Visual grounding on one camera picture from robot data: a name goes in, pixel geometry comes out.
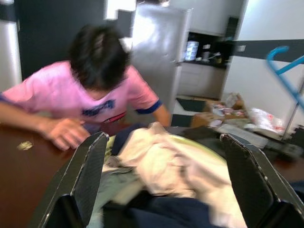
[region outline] beige cloth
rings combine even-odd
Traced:
[[[159,123],[131,133],[118,155],[134,167],[151,194],[197,198],[211,207],[212,224],[245,228],[225,161],[177,142]]]

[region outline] blue handle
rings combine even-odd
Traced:
[[[283,84],[283,86],[288,90],[288,92],[295,98],[295,100],[299,103],[299,105],[304,109],[304,100],[302,99],[301,95],[298,93],[298,90],[294,88],[289,81],[286,79],[286,77],[283,75],[284,72],[290,70],[291,68],[294,68],[295,66],[304,63],[304,56],[299,57],[292,63],[288,64],[287,66],[278,69],[275,64],[273,63],[274,57],[276,54],[284,53],[289,50],[288,46],[281,46],[277,47],[274,50],[272,50],[268,56],[267,56],[267,63],[269,67],[273,70],[275,75],[278,77],[280,82]]]

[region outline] small coin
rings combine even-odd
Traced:
[[[33,147],[33,144],[30,141],[22,142],[17,146],[18,150],[21,150],[21,151],[27,151],[32,147]]]

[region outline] kitchen counter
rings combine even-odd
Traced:
[[[211,66],[211,67],[215,67],[215,68],[219,68],[219,69],[226,69],[227,66],[224,64],[218,64],[218,63],[205,63],[203,61],[184,61],[184,63],[190,63],[190,64],[198,64],[198,65],[204,65],[204,66]]]
[[[220,64],[183,62],[178,94],[219,99],[225,75],[226,68]]]

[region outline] black stripe on wall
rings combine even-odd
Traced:
[[[1,4],[0,3],[0,20],[17,21],[14,4]]]
[[[240,46],[245,46],[245,50],[239,51]],[[234,55],[266,59],[269,52],[278,46],[289,46],[289,50],[276,55],[276,61],[293,62],[304,55],[304,39],[237,41]]]
[[[118,10],[117,20],[104,20],[108,26],[113,26],[119,31],[120,38],[132,37],[134,11]]]

